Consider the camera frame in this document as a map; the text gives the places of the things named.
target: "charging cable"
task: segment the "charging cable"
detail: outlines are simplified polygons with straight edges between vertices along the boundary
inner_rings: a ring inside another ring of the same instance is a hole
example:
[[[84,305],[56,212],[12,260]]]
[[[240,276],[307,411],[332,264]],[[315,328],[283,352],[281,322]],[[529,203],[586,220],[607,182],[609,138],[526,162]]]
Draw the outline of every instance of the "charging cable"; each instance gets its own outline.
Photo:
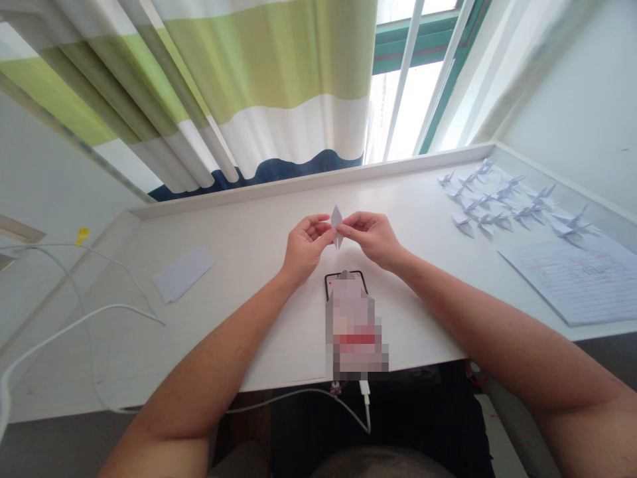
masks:
[[[130,305],[111,304],[111,305],[106,305],[105,307],[100,307],[99,309],[86,314],[81,319],[76,320],[71,325],[68,325],[67,327],[63,328],[59,332],[51,335],[51,337],[49,337],[47,340],[44,340],[40,342],[38,345],[27,350],[21,356],[16,358],[4,371],[4,373],[2,374],[2,377],[0,377],[0,403],[2,403],[2,409],[0,409],[0,442],[2,441],[2,437],[4,436],[5,430],[7,429],[7,424],[9,423],[9,413],[11,411],[11,391],[9,390],[9,381],[11,379],[11,374],[16,369],[16,367],[18,367],[18,365],[20,365],[29,355],[36,353],[38,350],[40,350],[41,348],[43,348],[50,342],[53,342],[59,336],[67,333],[69,330],[77,327],[79,324],[86,322],[88,319],[90,319],[94,315],[97,315],[98,313],[104,312],[105,310],[109,310],[109,309],[128,309],[132,312],[138,313],[140,315],[143,315],[144,317],[148,317],[149,319],[159,322],[160,324],[166,325],[166,323],[162,322],[160,319],[146,312],[142,312],[141,310],[135,307],[132,307]]]
[[[75,246],[75,247],[81,247],[83,249],[89,250],[89,251],[97,254],[100,257],[103,257],[104,259],[109,260],[110,262],[113,262],[114,264],[117,264],[117,265],[123,267],[130,274],[131,279],[133,280],[133,283],[135,284],[137,289],[142,293],[142,295],[146,299],[146,302],[148,303],[148,306],[149,306],[150,310],[153,312],[154,315],[147,314],[146,312],[142,312],[139,309],[136,309],[135,307],[132,307],[130,305],[125,305],[125,304],[107,305],[105,307],[101,307],[100,309],[97,309],[97,310],[87,314],[86,313],[86,307],[84,305],[84,300],[82,299],[82,294],[80,293],[80,290],[79,290],[79,288],[77,286],[77,283],[75,282],[75,279],[73,278],[73,275],[70,273],[70,271],[64,266],[64,264],[62,264],[62,262],[57,257],[55,257],[53,254],[51,254],[48,250],[44,249],[45,247],[49,247],[49,246]],[[77,326],[79,324],[82,324],[82,323],[84,324],[84,327],[85,327],[85,330],[86,330],[86,334],[88,336],[89,350],[90,350],[90,355],[91,355],[91,357],[90,357],[91,381],[92,381],[93,388],[95,390],[96,396],[98,397],[98,400],[100,401],[102,406],[104,406],[105,408],[107,408],[108,410],[110,410],[112,412],[119,413],[119,414],[134,414],[134,413],[137,413],[135,410],[122,410],[120,408],[111,407],[102,398],[102,395],[100,394],[100,391],[98,390],[98,387],[97,387],[97,384],[96,384],[96,379],[95,379],[95,356],[94,356],[93,338],[92,338],[92,336],[90,334],[90,330],[88,329],[87,324],[85,323],[89,318],[93,317],[94,315],[97,315],[98,313],[100,313],[102,311],[105,311],[105,310],[108,310],[108,309],[123,308],[123,309],[128,309],[128,310],[131,310],[133,312],[136,312],[136,313],[138,313],[140,315],[143,315],[144,317],[148,317],[149,319],[157,321],[157,322],[159,322],[159,323],[161,323],[163,325],[166,325],[165,322],[163,322],[162,320],[160,320],[158,318],[157,312],[155,311],[155,309],[151,305],[151,302],[150,302],[148,296],[146,295],[146,293],[141,289],[141,287],[137,283],[137,280],[135,279],[135,276],[133,275],[133,272],[125,264],[122,264],[121,262],[118,262],[118,261],[116,261],[116,260],[114,260],[114,259],[112,259],[112,258],[110,258],[108,256],[105,256],[102,253],[96,251],[95,249],[93,249],[91,247],[84,246],[84,245],[81,245],[81,244],[73,244],[73,243],[70,243],[70,242],[69,243],[60,242],[60,243],[54,243],[54,244],[39,244],[38,246],[28,245],[28,246],[2,246],[2,247],[0,247],[0,250],[4,250],[4,249],[22,249],[22,250],[24,250],[24,249],[36,249],[36,250],[39,250],[40,252],[43,252],[49,258],[51,258],[51,260],[53,260],[56,264],[58,264],[58,266],[60,266],[60,268],[64,271],[64,274],[66,275],[66,277],[69,279],[69,281],[70,281],[70,283],[71,283],[76,295],[78,296],[78,302],[80,304],[80,310],[82,310],[82,314],[84,314],[84,316],[81,319],[73,322],[73,324],[69,325],[68,327],[65,327],[64,329],[60,330],[56,334],[52,335],[47,340],[45,340],[43,342],[40,342],[35,347],[31,348],[30,350],[28,350],[27,352],[22,354],[18,359],[14,360],[7,367],[5,372],[2,374],[2,377],[0,378],[0,399],[1,399],[0,403],[2,404],[2,409],[0,410],[0,443],[2,442],[2,438],[3,438],[5,430],[7,428],[7,424],[9,423],[9,414],[10,414],[10,411],[11,411],[11,393],[10,393],[10,390],[9,390],[9,381],[10,381],[10,378],[11,378],[11,373],[13,373],[13,371],[16,369],[16,367],[20,363],[22,363],[27,357],[29,357],[33,353],[36,353],[38,350],[43,348],[45,345],[49,344],[49,342],[52,342],[53,340],[57,339],[59,336],[65,334],[69,330],[73,329],[75,326]],[[268,405],[268,404],[270,404],[272,402],[276,402],[277,400],[281,400],[283,398],[287,398],[287,397],[290,397],[292,395],[296,395],[296,394],[300,394],[300,393],[306,393],[306,392],[318,392],[318,393],[330,396],[331,398],[336,400],[339,404],[341,404],[343,407],[345,407],[345,409],[350,413],[350,415],[352,415],[354,417],[354,419],[356,419],[356,421],[361,426],[361,428],[365,431],[365,433],[370,435],[371,432],[372,432],[372,423],[371,423],[371,420],[370,420],[370,385],[369,385],[369,382],[367,380],[360,380],[359,381],[359,385],[360,385],[360,392],[363,395],[364,402],[365,402],[365,413],[366,413],[366,418],[367,418],[367,425],[365,425],[363,423],[363,421],[356,415],[356,413],[349,406],[347,406],[347,404],[345,402],[343,402],[341,399],[339,399],[335,394],[331,394],[330,392],[326,392],[325,390],[321,390],[320,388],[304,388],[302,390],[296,390],[294,392],[290,392],[290,393],[287,393],[287,394],[284,394],[284,395],[280,395],[278,397],[271,398],[270,400],[266,400],[265,402],[262,402],[260,404],[251,405],[251,406],[247,406],[247,407],[244,407],[244,408],[235,408],[233,410],[228,410],[226,413],[227,414],[235,414],[235,413],[247,412],[248,410],[253,410],[255,408],[259,408],[259,407]]]
[[[272,402],[276,402],[277,400],[281,400],[282,398],[287,398],[287,397],[290,397],[292,395],[305,393],[305,392],[318,392],[318,393],[321,393],[321,394],[327,395],[328,397],[333,398],[339,404],[343,405],[345,407],[345,410],[347,410],[350,413],[350,415],[353,416],[356,419],[356,421],[361,426],[361,428],[363,430],[365,430],[365,433],[367,433],[368,435],[371,435],[372,434],[372,423],[370,421],[370,385],[369,385],[367,380],[360,380],[359,384],[360,384],[360,392],[363,395],[364,400],[365,400],[365,413],[367,415],[367,425],[365,425],[363,423],[363,421],[358,417],[358,415],[356,415],[356,413],[350,407],[348,407],[347,404],[345,402],[343,402],[339,397],[337,397],[335,394],[331,394],[330,392],[327,392],[325,390],[321,390],[320,388],[304,388],[302,390],[295,390],[294,392],[290,392],[290,393],[286,393],[284,395],[280,395],[278,397],[270,398],[269,400],[266,400],[266,401],[264,401],[264,402],[262,402],[260,404],[251,405],[251,406],[247,406],[247,407],[243,407],[243,408],[233,408],[231,410],[228,410],[226,412],[226,415],[235,414],[235,413],[241,413],[241,412],[247,412],[248,410],[254,410],[255,408],[260,408],[262,406],[269,405]]]
[[[48,250],[46,250],[44,248],[41,248],[40,246],[31,246],[31,247],[29,247],[29,249],[35,249],[35,250],[38,250],[38,251],[46,254],[56,264],[58,264],[58,266],[60,266],[60,268],[64,271],[64,274],[66,275],[66,277],[70,281],[71,285],[73,286],[73,290],[75,291],[75,294],[78,296],[78,302],[80,303],[80,310],[82,311],[82,315],[86,315],[86,306],[84,305],[84,300],[82,299],[82,294],[80,293],[80,289],[78,287],[78,284],[75,282],[75,279],[73,278],[73,275],[64,266],[64,264],[56,256],[51,254]],[[106,401],[102,397],[102,394],[100,393],[100,389],[98,388],[97,380],[95,378],[95,344],[93,343],[93,336],[91,336],[91,331],[88,328],[88,322],[84,323],[84,330],[85,330],[86,336],[88,338],[88,348],[89,348],[89,354],[91,356],[90,360],[88,362],[88,366],[89,366],[89,369],[90,369],[90,372],[91,372],[91,383],[93,384],[93,390],[95,390],[95,395],[98,397],[98,400],[100,401],[100,404],[102,404],[102,406],[104,408],[106,408],[107,410],[110,410],[113,413],[122,414],[122,415],[134,415],[134,414],[136,414],[137,412],[135,410],[124,410],[122,408],[111,407],[108,403],[106,403]]]

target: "finger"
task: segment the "finger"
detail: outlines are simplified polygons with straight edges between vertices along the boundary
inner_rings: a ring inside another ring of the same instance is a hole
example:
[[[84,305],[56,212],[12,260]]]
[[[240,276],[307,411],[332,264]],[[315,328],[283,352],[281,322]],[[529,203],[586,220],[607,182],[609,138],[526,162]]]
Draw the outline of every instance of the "finger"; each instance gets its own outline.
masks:
[[[313,239],[310,236],[308,236],[308,234],[305,231],[301,231],[301,237],[305,239],[307,242],[313,241]]]
[[[316,226],[310,226],[310,228],[306,231],[307,235],[312,238],[312,240],[316,240],[321,234],[331,228],[332,225],[329,222],[320,222]]]
[[[354,226],[355,224],[359,224],[361,226],[367,224],[374,216],[376,216],[376,212],[367,212],[367,211],[356,211],[351,216],[343,219],[343,224],[346,226]]]
[[[325,231],[330,230],[332,228],[332,225],[329,222],[320,222],[315,226],[318,235],[322,236]]]
[[[310,216],[304,217],[302,221],[297,224],[296,229],[307,230],[312,224],[316,224],[323,220],[328,220],[329,218],[329,214],[312,214]]]
[[[339,224],[336,227],[336,230],[339,231],[343,237],[347,237],[347,239],[351,239],[359,244],[365,239],[365,232],[359,231],[345,224]]]
[[[322,236],[319,236],[319,238],[314,241],[314,244],[316,244],[316,247],[320,251],[323,251],[323,249],[332,243],[335,237],[336,229],[329,229]]]

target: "forearm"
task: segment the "forearm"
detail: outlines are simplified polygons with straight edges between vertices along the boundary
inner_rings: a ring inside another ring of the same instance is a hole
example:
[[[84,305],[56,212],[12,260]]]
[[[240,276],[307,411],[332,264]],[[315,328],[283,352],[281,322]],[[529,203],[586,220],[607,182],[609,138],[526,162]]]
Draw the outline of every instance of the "forearm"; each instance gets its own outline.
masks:
[[[550,412],[593,406],[626,392],[559,333],[413,254],[401,251],[390,270],[472,359],[529,408]]]
[[[140,428],[165,439],[208,437],[296,287],[278,274],[204,338],[155,391],[133,432]]]

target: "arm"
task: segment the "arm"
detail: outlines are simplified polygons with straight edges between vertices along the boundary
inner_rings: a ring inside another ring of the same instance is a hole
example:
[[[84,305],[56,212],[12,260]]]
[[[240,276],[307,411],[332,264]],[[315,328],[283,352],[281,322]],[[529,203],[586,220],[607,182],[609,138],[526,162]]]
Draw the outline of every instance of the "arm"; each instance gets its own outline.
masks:
[[[290,232],[281,271],[205,337],[166,377],[99,477],[203,477],[208,440],[285,302],[314,271],[336,231],[308,216]]]
[[[383,214],[357,212],[338,230],[405,281],[467,354],[529,408],[565,476],[637,475],[635,392],[533,317],[408,252]]]

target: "yellow tag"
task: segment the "yellow tag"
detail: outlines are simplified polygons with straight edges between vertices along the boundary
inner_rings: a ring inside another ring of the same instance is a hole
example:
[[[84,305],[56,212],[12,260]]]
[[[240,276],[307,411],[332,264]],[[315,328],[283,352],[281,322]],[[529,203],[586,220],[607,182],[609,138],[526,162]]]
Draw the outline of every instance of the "yellow tag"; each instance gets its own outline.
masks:
[[[75,245],[81,246],[90,233],[91,233],[90,229],[80,228],[80,230],[78,231],[78,241],[75,243]]]

